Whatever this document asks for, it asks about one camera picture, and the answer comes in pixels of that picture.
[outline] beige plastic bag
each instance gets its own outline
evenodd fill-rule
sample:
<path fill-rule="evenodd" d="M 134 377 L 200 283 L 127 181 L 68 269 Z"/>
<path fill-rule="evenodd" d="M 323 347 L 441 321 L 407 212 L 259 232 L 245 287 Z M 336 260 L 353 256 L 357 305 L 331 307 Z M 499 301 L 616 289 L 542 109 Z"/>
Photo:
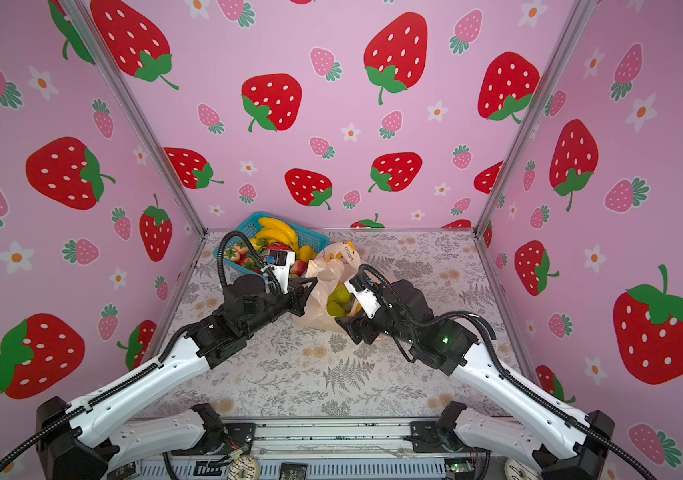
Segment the beige plastic bag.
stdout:
<path fill-rule="evenodd" d="M 334 293 L 338 284 L 349 280 L 357 273 L 361 264 L 360 255 L 350 242 L 331 244 L 310 260 L 305 277 L 317 277 L 317 285 L 307 299 L 304 308 L 304 316 L 293 315 L 296 326 L 311 326 L 332 332 L 344 333 L 326 310 L 328 296 Z M 357 302 L 352 306 L 352 311 L 357 309 Z"/>

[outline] pink wallpaper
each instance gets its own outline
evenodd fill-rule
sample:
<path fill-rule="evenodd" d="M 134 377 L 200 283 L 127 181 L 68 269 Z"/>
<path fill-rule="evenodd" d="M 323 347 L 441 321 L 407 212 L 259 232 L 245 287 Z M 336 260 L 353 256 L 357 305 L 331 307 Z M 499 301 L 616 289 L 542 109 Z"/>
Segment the pink wallpaper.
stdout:
<path fill-rule="evenodd" d="M 0 458 L 141 361 L 194 247 L 90 60 L 56 4 L 0 1 Z M 34 451 L 1 476 L 39 479 Z"/>
<path fill-rule="evenodd" d="M 606 0 L 492 220 L 544 388 L 683 478 L 683 5 Z M 609 458 L 604 478 L 640 478 Z"/>
<path fill-rule="evenodd" d="M 91 12 L 211 227 L 476 223 L 572 5 L 126 3 Z"/>

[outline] blue plastic basket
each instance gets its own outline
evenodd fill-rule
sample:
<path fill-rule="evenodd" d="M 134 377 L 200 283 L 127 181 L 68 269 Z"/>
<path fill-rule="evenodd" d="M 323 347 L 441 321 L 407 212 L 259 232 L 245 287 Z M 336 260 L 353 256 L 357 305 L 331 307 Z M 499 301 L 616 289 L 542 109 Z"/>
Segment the blue plastic basket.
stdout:
<path fill-rule="evenodd" d="M 313 232 L 312 230 L 309 230 L 308 228 L 304 228 L 303 226 L 298 226 L 297 224 L 294 224 L 292 222 L 288 222 L 286 220 L 283 220 L 281 218 L 278 218 L 277 216 L 266 214 L 264 212 L 256 212 L 255 214 L 252 214 L 248 218 L 245 219 L 245 221 L 238 225 L 236 230 L 240 230 L 243 234 L 245 234 L 248 238 L 253 238 L 256 236 L 256 234 L 263 228 L 258 222 L 258 219 L 260 219 L 262 216 L 268 216 L 270 218 L 277 218 L 278 220 L 284 221 L 286 224 L 290 225 L 290 228 L 296 230 L 296 236 L 298 236 L 298 246 L 301 248 L 304 245 L 309 245 L 312 247 L 312 250 L 314 250 L 317 253 L 320 253 L 322 250 L 325 249 L 326 246 L 330 245 L 330 238 L 328 238 L 327 235 L 323 234 L 318 234 L 317 232 Z M 227 248 L 231 248 L 235 244 L 237 244 L 240 241 L 239 237 L 233 238 L 232 240 L 229 241 L 227 244 Z M 214 252 L 214 256 L 218 255 L 218 248 Z M 224 259 L 224 262 L 228 265 L 230 265 L 232 268 L 240 272 L 241 274 L 254 274 L 258 275 L 255 272 L 248 270 L 244 266 L 240 266 L 236 264 L 235 262 L 230 262 L 229 260 Z"/>

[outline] pink wall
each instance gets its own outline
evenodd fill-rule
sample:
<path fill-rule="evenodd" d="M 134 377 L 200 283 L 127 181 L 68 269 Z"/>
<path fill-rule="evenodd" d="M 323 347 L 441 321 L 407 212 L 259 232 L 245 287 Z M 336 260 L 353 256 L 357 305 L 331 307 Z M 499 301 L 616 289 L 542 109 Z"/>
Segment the pink wall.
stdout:
<path fill-rule="evenodd" d="M 624 58 L 635 44 L 642 66 L 637 48 Z M 626 82 L 614 101 L 612 86 Z M 542 116 L 493 217 L 490 253 L 534 366 L 551 369 L 578 408 L 608 413 L 614 441 L 657 478 L 683 478 L 683 6 L 598 5 L 558 90 L 565 104 Z M 568 168 L 580 175 L 563 183 Z M 543 290 L 542 249 L 559 272 Z M 605 478 L 639 478 L 608 465 Z"/>
<path fill-rule="evenodd" d="M 167 300 L 158 297 L 155 278 L 165 278 L 171 296 L 195 242 L 184 234 L 186 219 L 152 162 L 137 161 L 140 142 L 101 73 L 71 44 L 64 59 L 65 41 L 47 2 L 0 1 L 0 95 L 22 102 L 16 109 L 0 103 L 0 458 L 32 434 L 40 403 L 79 396 L 127 371 L 126 351 L 117 342 L 129 346 L 141 322 L 161 320 Z M 98 98 L 109 109 L 108 118 L 98 120 L 111 138 L 94 119 Z M 72 139 L 40 151 L 60 138 Z M 101 173 L 116 179 L 113 184 L 102 178 L 98 202 L 100 177 L 93 175 L 86 146 Z M 89 162 L 88 172 L 82 161 Z M 173 225 L 160 261 L 150 260 L 139 238 L 140 217 L 154 205 L 154 194 Z M 117 230 L 116 207 L 128 219 Z M 80 239 L 95 245 L 98 256 L 93 259 L 95 251 L 80 242 L 70 263 L 64 245 Z M 127 275 L 116 286 L 118 268 Z M 116 314 L 103 315 L 109 305 Z M 3 474 L 9 475 L 39 479 L 34 451 Z"/>
<path fill-rule="evenodd" d="M 503 120 L 496 121 L 483 116 L 490 116 L 503 102 L 497 94 L 522 99 L 536 87 L 535 71 L 545 68 L 572 1 L 550 0 L 545 5 L 521 1 L 511 6 L 491 0 L 471 4 L 447 0 L 245 4 L 130 0 L 129 6 L 120 4 L 93 0 L 91 9 L 158 139 L 165 147 L 192 150 L 172 152 L 173 158 L 179 161 L 183 153 L 203 158 L 212 165 L 213 181 L 224 182 L 186 190 L 208 226 L 236 226 L 253 211 L 269 210 L 307 226 L 349 226 L 378 215 L 378 222 L 385 226 L 404 227 L 443 226 L 456 220 L 476 223 L 488 195 L 474 187 L 475 179 L 480 184 L 486 173 L 495 175 L 494 165 L 503 159 L 517 129 L 509 113 L 497 115 Z M 242 10 L 222 10 L 221 4 L 240 5 Z M 407 12 L 413 13 L 401 17 Z M 460 23 L 470 12 L 474 13 Z M 376 37 L 393 21 L 392 40 L 388 40 L 390 30 Z M 148 30 L 139 24 L 148 25 Z M 478 24 L 480 32 L 475 36 Z M 463 50 L 457 38 L 453 53 L 454 28 L 467 40 L 468 50 Z M 138 62 L 144 65 L 137 53 L 144 48 L 152 58 L 137 73 Z M 506 55 L 491 67 L 505 52 L 522 58 Z M 168 53 L 172 57 L 156 61 Z M 393 59 L 387 62 L 390 54 Z M 339 78 L 337 71 L 331 71 L 336 62 Z M 517 70 L 509 70 L 515 62 Z M 389 81 L 393 83 L 377 73 L 387 64 L 397 68 L 394 81 Z M 374 81 L 386 87 L 383 105 L 378 104 L 381 87 L 371 83 L 366 65 L 373 67 Z M 504 67 L 501 76 L 500 67 Z M 483 81 L 488 69 L 489 80 L 497 88 L 492 94 L 487 90 L 489 83 Z M 282 75 L 250 80 L 270 74 Z M 260 94 L 284 85 L 290 86 L 288 91 L 278 91 L 285 93 L 284 98 L 283 93 Z M 243 91 L 255 115 L 261 111 L 258 106 L 268 105 L 262 123 L 276 130 L 253 123 L 254 117 L 243 105 Z M 291 110 L 290 105 L 299 101 L 298 110 Z M 204 104 L 202 120 L 200 104 Z M 435 110 L 442 115 L 434 118 Z M 524 113 L 520 110 L 516 116 Z M 383 121 L 395 133 L 389 140 L 380 135 Z M 216 127 L 218 123 L 223 124 L 223 131 Z M 251 123 L 253 131 L 249 132 Z M 453 152 L 460 145 L 470 149 L 471 161 L 470 155 L 460 156 L 461 152 L 454 159 Z M 324 158 L 328 147 L 333 148 L 332 158 Z M 389 174 L 396 175 L 388 182 L 379 179 L 379 184 L 385 189 L 389 185 L 392 192 L 381 190 L 371 179 L 372 164 L 384 155 L 379 161 L 384 160 L 387 167 L 380 171 L 388 174 L 392 168 Z M 411 163 L 401 169 L 399 161 Z M 419 163 L 421 169 L 408 175 Z M 197 187 L 191 168 L 186 164 L 178 169 L 182 180 L 191 180 L 188 185 Z M 310 173 L 289 175 L 290 188 L 300 177 L 289 190 L 285 175 L 293 169 Z M 397 176 L 399 170 L 404 172 Z M 313 178 L 325 184 L 306 178 L 313 172 Z M 314 190 L 311 187 L 323 190 L 318 206 L 308 206 L 314 197 L 304 192 L 305 182 L 309 194 Z M 246 203 L 249 198 L 240 192 L 246 185 L 256 192 L 253 202 Z M 330 198 L 328 185 L 333 186 Z M 347 195 L 354 190 L 359 196 Z M 357 206 L 345 208 L 347 200 Z"/>

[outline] floral tablecloth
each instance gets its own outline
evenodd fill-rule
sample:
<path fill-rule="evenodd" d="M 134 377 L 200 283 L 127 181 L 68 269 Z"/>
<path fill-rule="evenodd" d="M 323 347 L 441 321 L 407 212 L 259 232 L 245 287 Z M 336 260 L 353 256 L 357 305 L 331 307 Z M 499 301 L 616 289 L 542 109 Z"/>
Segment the floral tablecloth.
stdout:
<path fill-rule="evenodd" d="M 223 235 L 208 235 L 168 337 L 221 304 L 213 251 Z M 351 241 L 364 262 L 391 280 L 409 280 L 435 314 L 469 310 L 483 316 L 496 333 L 500 359 L 519 370 L 468 232 L 344 230 L 329 235 L 333 241 Z M 228 268 L 230 282 L 237 275 Z M 439 370 L 407 363 L 390 339 L 355 345 L 340 333 L 298 328 L 287 315 L 259 331 L 227 362 L 176 387 L 139 416 L 174 415 L 203 402 L 222 416 L 237 417 L 435 416 L 451 400 L 488 415 L 506 415 Z"/>

